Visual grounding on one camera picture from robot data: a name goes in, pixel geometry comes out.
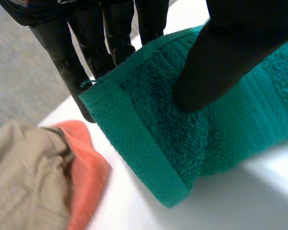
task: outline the towel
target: towel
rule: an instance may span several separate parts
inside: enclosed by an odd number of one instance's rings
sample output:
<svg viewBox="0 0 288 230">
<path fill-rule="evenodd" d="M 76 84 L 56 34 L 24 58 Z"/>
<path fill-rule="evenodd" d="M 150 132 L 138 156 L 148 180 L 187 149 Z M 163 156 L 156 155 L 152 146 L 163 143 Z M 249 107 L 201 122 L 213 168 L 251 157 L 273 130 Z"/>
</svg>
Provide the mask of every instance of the towel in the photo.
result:
<svg viewBox="0 0 288 230">
<path fill-rule="evenodd" d="M 72 120 L 55 126 L 63 131 L 69 147 L 75 154 L 71 167 L 71 219 L 66 230 L 85 230 L 106 188 L 111 168 L 93 148 L 85 123 Z"/>
<path fill-rule="evenodd" d="M 80 97 L 111 144 L 165 206 L 212 175 L 288 140 L 288 43 L 226 95 L 185 114 L 172 88 L 200 29 L 161 37 Z"/>
</svg>

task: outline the black glove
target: black glove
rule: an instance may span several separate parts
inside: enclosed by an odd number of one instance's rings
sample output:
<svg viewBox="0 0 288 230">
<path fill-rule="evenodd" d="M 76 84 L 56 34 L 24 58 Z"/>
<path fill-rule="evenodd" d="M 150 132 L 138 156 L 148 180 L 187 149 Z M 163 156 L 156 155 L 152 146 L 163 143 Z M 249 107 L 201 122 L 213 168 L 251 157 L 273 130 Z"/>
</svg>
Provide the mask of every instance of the black glove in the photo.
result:
<svg viewBox="0 0 288 230">
<path fill-rule="evenodd" d="M 288 0 L 207 0 L 210 21 L 199 33 L 173 89 L 191 113 L 215 102 L 288 41 Z"/>
</svg>

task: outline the loose thread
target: loose thread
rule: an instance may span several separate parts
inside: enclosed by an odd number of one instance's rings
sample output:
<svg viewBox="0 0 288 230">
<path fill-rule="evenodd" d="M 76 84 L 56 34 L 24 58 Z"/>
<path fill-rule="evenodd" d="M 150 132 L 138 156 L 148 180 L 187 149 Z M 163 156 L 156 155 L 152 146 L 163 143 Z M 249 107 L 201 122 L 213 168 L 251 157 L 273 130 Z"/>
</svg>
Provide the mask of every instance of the loose thread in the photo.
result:
<svg viewBox="0 0 288 230">
<path fill-rule="evenodd" d="M 81 88 L 86 88 L 88 86 L 88 84 L 91 84 L 92 82 L 97 82 L 97 80 L 86 80 L 84 82 L 82 82 L 81 84 Z"/>
</svg>

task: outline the terry cloth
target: terry cloth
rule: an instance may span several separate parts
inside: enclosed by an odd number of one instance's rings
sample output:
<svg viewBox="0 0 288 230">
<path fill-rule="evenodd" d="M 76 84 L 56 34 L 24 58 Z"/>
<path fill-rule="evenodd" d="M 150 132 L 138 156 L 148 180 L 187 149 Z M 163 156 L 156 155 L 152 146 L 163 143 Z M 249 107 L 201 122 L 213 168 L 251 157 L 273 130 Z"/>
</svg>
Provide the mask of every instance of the terry cloth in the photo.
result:
<svg viewBox="0 0 288 230">
<path fill-rule="evenodd" d="M 56 127 L 64 132 L 75 154 L 72 162 L 73 195 L 67 230 L 85 230 L 98 206 L 110 174 L 110 165 L 93 148 L 90 133 L 81 121 L 67 121 Z"/>
<path fill-rule="evenodd" d="M 0 230 L 86 229 L 110 167 L 84 123 L 57 127 L 0 129 Z"/>
<path fill-rule="evenodd" d="M 80 97 L 111 144 L 165 206 L 195 179 L 288 140 L 288 43 L 217 102 L 185 114 L 172 88 L 201 27 L 161 37 Z"/>
</svg>

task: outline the orange towel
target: orange towel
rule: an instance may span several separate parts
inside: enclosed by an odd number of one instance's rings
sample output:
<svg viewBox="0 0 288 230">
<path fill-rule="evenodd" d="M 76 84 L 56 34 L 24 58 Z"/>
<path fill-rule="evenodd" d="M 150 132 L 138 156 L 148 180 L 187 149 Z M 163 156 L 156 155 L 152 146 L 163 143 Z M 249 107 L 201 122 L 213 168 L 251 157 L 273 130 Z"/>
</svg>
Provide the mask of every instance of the orange towel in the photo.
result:
<svg viewBox="0 0 288 230">
<path fill-rule="evenodd" d="M 85 230 L 97 208 L 110 174 L 108 162 L 92 146 L 90 133 L 81 121 L 59 123 L 75 154 L 72 163 L 73 195 L 67 230 Z"/>
</svg>

